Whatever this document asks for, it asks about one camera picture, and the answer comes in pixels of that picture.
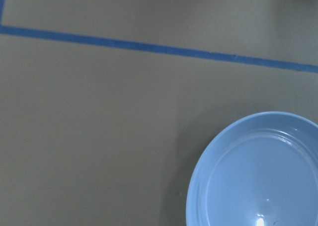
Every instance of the blue plate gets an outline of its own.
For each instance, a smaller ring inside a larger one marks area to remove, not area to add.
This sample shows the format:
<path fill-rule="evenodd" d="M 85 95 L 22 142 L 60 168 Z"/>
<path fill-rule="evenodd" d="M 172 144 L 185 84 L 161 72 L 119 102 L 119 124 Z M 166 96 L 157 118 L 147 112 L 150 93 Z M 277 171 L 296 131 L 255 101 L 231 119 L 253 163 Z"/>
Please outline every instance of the blue plate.
<path fill-rule="evenodd" d="M 188 226 L 316 226 L 318 125 L 284 112 L 242 118 L 201 155 Z"/>

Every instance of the gray surface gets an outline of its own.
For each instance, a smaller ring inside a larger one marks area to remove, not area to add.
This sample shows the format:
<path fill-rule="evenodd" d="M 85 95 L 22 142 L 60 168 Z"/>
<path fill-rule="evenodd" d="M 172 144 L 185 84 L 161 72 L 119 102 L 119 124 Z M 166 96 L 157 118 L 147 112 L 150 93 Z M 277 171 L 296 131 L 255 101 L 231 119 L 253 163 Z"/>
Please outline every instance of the gray surface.
<path fill-rule="evenodd" d="M 318 0 L 6 0 L 3 24 L 316 65 Z"/>
<path fill-rule="evenodd" d="M 318 75 L 0 37 L 0 224 L 183 225 L 189 179 L 226 125 L 318 122 Z"/>

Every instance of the blue tape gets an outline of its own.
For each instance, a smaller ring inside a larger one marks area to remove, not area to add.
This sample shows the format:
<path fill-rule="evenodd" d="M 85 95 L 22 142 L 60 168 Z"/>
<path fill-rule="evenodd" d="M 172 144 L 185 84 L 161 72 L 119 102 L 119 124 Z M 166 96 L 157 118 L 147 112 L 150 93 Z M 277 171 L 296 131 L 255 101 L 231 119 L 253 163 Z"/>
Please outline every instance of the blue tape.
<path fill-rule="evenodd" d="M 0 20 L 3 13 L 4 1 L 5 0 L 0 0 Z M 54 31 L 43 31 L 0 25 L 0 34 L 318 73 L 318 66 L 314 65 L 276 61 L 248 56 L 230 55 L 187 48 L 154 45 L 140 42 L 75 35 Z"/>

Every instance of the plate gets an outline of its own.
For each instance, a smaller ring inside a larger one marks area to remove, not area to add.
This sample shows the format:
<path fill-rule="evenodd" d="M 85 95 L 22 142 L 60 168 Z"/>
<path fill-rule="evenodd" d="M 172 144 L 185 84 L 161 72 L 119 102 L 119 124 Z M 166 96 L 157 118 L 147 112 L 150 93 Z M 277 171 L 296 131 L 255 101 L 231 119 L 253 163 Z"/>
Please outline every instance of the plate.
<path fill-rule="evenodd" d="M 316 226 L 318 125 L 286 112 L 220 132 L 191 177 L 187 226 Z"/>

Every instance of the light blue plastic bowl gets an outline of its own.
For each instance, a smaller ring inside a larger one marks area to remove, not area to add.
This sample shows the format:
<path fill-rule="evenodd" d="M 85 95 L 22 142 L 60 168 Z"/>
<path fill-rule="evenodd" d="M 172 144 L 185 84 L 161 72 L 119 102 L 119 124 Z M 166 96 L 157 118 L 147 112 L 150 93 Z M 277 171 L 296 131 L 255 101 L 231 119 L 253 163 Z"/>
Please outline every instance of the light blue plastic bowl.
<path fill-rule="evenodd" d="M 187 226 L 316 226 L 318 125 L 285 112 L 220 132 L 191 178 Z"/>

